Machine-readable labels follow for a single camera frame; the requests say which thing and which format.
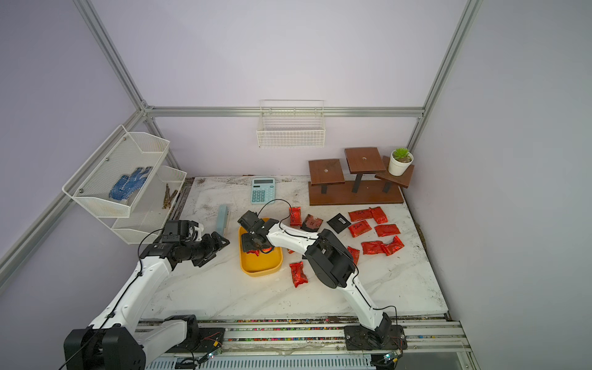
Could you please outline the red foil tea bag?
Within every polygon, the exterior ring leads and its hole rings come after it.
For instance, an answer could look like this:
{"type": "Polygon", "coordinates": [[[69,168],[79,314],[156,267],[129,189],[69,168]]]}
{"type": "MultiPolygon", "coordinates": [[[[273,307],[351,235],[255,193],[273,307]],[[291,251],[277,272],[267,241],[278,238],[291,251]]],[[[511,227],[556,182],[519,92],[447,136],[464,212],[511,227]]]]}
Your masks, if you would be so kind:
{"type": "Polygon", "coordinates": [[[366,234],[372,231],[371,225],[368,223],[367,220],[361,220],[355,224],[352,224],[348,227],[348,230],[353,238],[359,237],[363,234],[366,234]]]}
{"type": "Polygon", "coordinates": [[[370,209],[372,218],[377,224],[387,224],[389,222],[384,210],[381,207],[370,209]]]}
{"type": "Polygon", "coordinates": [[[373,219],[372,210],[370,208],[357,211],[350,211],[348,215],[352,223],[357,223],[362,220],[373,219]]]}
{"type": "Polygon", "coordinates": [[[360,251],[358,249],[348,247],[348,252],[351,254],[354,264],[357,265],[359,263],[360,251]]]}
{"type": "Polygon", "coordinates": [[[362,251],[363,254],[367,255],[383,254],[384,246],[384,243],[380,240],[362,242],[362,251]]]}
{"type": "Polygon", "coordinates": [[[296,288],[308,283],[308,278],[304,273],[304,263],[302,261],[290,264],[290,269],[292,282],[296,288]]]}
{"type": "Polygon", "coordinates": [[[396,224],[379,224],[375,227],[376,234],[379,237],[388,237],[401,234],[396,224]]]}
{"type": "Polygon", "coordinates": [[[302,209],[300,207],[290,208],[289,224],[293,228],[299,228],[302,225],[302,209]]]}
{"type": "Polygon", "coordinates": [[[404,243],[402,243],[401,239],[396,235],[390,243],[382,245],[382,250],[387,256],[390,256],[404,247],[404,243]]]}

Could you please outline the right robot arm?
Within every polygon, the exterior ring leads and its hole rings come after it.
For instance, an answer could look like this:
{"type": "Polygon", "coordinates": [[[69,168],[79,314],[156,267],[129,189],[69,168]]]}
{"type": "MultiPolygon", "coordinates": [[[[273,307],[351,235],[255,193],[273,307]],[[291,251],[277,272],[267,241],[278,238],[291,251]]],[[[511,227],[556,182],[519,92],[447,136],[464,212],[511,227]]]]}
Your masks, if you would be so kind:
{"type": "Polygon", "coordinates": [[[332,231],[302,231],[280,220],[261,219],[253,211],[243,214],[238,223],[246,231],[249,248],[286,248],[305,256],[319,281],[344,295],[366,332],[369,345],[381,348],[388,342],[392,319],[375,306],[359,280],[353,256],[332,231]]]}

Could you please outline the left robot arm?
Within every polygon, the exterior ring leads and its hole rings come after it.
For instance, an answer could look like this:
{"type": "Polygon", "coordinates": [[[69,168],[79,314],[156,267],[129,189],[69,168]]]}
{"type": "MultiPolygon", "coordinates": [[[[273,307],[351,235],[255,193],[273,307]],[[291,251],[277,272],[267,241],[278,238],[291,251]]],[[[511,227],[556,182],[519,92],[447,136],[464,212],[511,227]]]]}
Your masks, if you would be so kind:
{"type": "Polygon", "coordinates": [[[112,302],[86,328],[66,337],[64,369],[144,369],[172,348],[189,353],[220,348],[222,333],[200,333],[192,314],[173,315],[151,331],[137,332],[157,288],[177,265],[189,261],[200,268],[230,243],[217,232],[205,234],[191,220],[168,221],[154,235],[153,243],[140,242],[138,264],[112,302]]]}

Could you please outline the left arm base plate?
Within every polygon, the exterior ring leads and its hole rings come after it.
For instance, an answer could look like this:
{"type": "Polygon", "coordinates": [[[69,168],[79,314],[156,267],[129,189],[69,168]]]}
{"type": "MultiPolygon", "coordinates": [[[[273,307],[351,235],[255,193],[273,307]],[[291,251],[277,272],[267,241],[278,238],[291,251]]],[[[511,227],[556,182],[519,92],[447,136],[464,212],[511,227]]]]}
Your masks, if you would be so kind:
{"type": "Polygon", "coordinates": [[[224,328],[200,327],[194,314],[173,315],[163,320],[163,323],[182,321],[187,325],[186,338],[177,346],[183,350],[211,353],[222,346],[226,330],[224,328]]]}

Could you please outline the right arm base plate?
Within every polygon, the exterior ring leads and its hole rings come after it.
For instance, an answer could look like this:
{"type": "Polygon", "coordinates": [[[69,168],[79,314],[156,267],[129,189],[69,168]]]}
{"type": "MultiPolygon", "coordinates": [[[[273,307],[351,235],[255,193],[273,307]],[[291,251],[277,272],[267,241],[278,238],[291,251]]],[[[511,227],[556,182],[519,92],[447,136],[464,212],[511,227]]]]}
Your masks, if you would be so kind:
{"type": "Polygon", "coordinates": [[[361,325],[349,325],[345,326],[344,335],[348,351],[405,351],[408,348],[405,332],[401,325],[392,325],[383,336],[361,325]]]}

